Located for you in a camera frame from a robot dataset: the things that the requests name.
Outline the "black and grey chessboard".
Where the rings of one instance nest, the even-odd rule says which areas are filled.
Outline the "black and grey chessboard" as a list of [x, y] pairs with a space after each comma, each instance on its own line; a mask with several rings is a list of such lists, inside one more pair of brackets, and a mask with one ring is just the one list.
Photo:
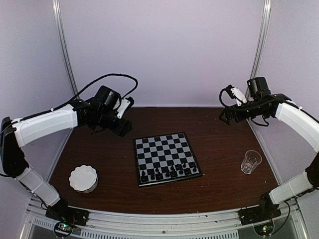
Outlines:
[[[203, 175], [185, 132], [135, 138], [133, 140], [133, 147], [138, 186], [140, 188], [189, 180]], [[180, 165], [179, 170], [176, 170], [176, 164]], [[177, 176], [166, 178], [165, 174], [170, 172], [171, 166], [174, 166]], [[197, 168], [196, 173], [192, 171], [194, 167]], [[159, 173], [155, 172], [155, 168], [159, 168]], [[184, 171], [187, 168], [191, 170], [191, 174], [185, 175], [184, 173], [183, 175], [179, 175], [178, 172], [180, 170]], [[148, 169], [154, 171], [155, 180], [151, 180]], [[141, 181], [142, 171], [145, 171], [148, 176], [148, 180], [145, 182]], [[161, 174], [162, 179], [157, 180], [157, 174]]]

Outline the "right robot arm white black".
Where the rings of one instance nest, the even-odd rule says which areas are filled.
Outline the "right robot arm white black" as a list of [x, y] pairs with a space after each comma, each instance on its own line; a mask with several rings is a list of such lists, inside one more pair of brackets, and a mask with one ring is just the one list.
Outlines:
[[[263, 120], [273, 117], [285, 123], [298, 133], [315, 152], [319, 151], [319, 121], [297, 106], [284, 94], [272, 94], [264, 77], [247, 81], [251, 99], [232, 85], [220, 92], [226, 92], [231, 99], [236, 100], [232, 106], [222, 102], [224, 107], [219, 119], [228, 125], [261, 116]], [[259, 219], [267, 219], [281, 203], [305, 193], [312, 192], [319, 186], [319, 158], [316, 156], [311, 164], [299, 175], [288, 182], [265, 193], [260, 198], [256, 208]]]

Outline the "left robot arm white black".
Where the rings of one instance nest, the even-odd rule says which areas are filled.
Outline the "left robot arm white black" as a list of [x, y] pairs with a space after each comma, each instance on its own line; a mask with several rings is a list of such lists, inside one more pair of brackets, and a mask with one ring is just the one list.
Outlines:
[[134, 102], [132, 97], [122, 97], [118, 92], [101, 86], [96, 95], [88, 100], [74, 99], [61, 108], [38, 116], [15, 120], [5, 117], [0, 133], [0, 158], [4, 173], [42, 199], [59, 220], [69, 220], [72, 211], [67, 201], [29, 165], [22, 147], [58, 131], [84, 125], [91, 129], [109, 129], [123, 137], [132, 129], [132, 123], [123, 115]]

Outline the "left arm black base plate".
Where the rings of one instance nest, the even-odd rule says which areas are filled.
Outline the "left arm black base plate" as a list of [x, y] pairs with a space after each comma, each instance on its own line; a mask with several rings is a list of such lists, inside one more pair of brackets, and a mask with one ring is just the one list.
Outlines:
[[68, 208], [62, 213], [57, 213], [52, 208], [49, 208], [46, 210], [45, 216], [71, 226], [86, 226], [89, 212], [83, 209]]

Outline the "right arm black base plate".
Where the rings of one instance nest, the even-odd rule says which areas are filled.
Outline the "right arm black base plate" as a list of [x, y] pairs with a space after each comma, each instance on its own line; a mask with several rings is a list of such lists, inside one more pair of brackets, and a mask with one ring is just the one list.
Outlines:
[[255, 224], [262, 221], [270, 220], [272, 217], [279, 217], [281, 215], [280, 209], [274, 209], [269, 212], [263, 211], [260, 206], [251, 208], [241, 208], [238, 211], [241, 225]]

